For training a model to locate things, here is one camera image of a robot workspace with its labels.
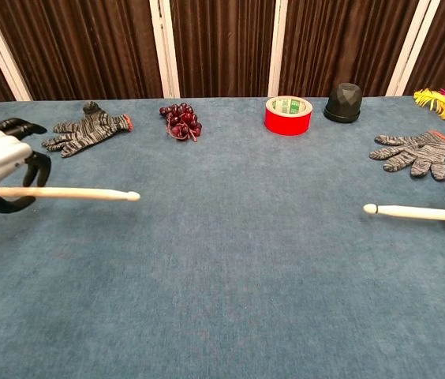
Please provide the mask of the white screen frame post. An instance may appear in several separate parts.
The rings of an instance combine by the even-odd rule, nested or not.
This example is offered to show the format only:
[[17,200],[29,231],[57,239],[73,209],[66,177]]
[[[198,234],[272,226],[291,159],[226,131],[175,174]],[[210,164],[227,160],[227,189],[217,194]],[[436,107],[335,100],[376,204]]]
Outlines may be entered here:
[[181,97],[170,0],[149,0],[163,97]]
[[270,69],[267,96],[275,97],[279,93],[282,68],[282,53],[286,31],[288,0],[275,0],[275,15],[271,43]]
[[16,101],[32,101],[32,95],[0,29],[0,70]]
[[402,96],[441,0],[419,0],[385,96]]

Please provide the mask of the pale wooden drumstick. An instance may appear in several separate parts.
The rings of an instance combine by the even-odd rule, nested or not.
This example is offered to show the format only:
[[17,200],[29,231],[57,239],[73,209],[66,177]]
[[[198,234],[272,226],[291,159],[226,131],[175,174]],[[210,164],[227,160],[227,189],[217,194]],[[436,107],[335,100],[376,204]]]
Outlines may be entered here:
[[49,197],[104,201],[139,201],[137,192],[112,189],[67,188],[67,187],[0,187],[3,197]]
[[363,210],[368,214],[380,214],[402,218],[445,221],[445,209],[439,208],[366,204],[363,206]]

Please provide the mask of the grey striped knit glove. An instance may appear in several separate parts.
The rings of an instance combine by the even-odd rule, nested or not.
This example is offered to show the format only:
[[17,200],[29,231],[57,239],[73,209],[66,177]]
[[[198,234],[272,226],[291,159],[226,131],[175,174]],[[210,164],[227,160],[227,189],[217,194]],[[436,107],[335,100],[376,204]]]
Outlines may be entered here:
[[374,141],[382,148],[371,151],[368,157],[382,160],[385,171],[410,167],[414,178],[430,173],[438,182],[445,180],[445,136],[440,132],[429,130],[412,137],[379,135]]
[[50,152],[61,152],[62,158],[74,156],[120,132],[133,129],[127,114],[109,115],[95,101],[83,107],[84,117],[78,122],[60,122],[54,126],[56,137],[48,138],[42,146]]

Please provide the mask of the red tape roll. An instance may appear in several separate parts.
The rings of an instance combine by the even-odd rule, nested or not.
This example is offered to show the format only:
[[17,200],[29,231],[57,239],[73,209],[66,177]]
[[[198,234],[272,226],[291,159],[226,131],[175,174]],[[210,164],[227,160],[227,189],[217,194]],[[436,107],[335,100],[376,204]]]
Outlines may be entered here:
[[276,96],[265,104],[265,127],[273,133],[297,136],[309,130],[313,107],[303,98]]

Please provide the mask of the brown pleated curtain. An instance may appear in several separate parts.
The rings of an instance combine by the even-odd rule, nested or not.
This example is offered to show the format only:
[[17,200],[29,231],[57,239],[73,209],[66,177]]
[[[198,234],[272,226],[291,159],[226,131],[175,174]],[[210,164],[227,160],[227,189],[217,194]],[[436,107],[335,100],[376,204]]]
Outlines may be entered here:
[[[279,93],[391,83],[420,0],[288,0]],[[445,88],[445,0],[405,94]],[[180,93],[265,96],[276,0],[170,0]],[[159,98],[149,0],[0,0],[0,31],[35,100]]]

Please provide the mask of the dark red grape bunch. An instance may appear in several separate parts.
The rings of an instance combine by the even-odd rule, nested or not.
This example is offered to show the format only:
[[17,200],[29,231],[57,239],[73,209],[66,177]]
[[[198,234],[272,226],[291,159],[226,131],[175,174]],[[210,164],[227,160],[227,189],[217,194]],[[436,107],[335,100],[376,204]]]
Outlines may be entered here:
[[166,120],[166,133],[178,141],[197,142],[202,134],[203,126],[190,104],[180,103],[160,107],[159,114]]

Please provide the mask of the black faceted cup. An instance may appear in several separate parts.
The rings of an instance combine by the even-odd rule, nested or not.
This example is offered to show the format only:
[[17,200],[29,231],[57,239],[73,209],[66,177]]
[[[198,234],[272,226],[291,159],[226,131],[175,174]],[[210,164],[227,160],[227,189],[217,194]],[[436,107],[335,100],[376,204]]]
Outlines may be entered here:
[[353,83],[340,83],[331,91],[323,115],[333,122],[352,123],[361,113],[362,91]]

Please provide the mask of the blue table mat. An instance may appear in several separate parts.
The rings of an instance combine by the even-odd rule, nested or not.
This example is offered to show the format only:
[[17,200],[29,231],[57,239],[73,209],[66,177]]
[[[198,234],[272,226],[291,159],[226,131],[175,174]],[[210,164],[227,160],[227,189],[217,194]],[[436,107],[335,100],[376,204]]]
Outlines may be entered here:
[[0,215],[0,379],[445,379],[445,185],[369,159],[379,134],[445,134],[408,97],[367,98],[307,133],[262,98],[193,99],[198,141],[162,99],[107,100],[133,131],[68,159],[52,186],[138,202],[40,199]]

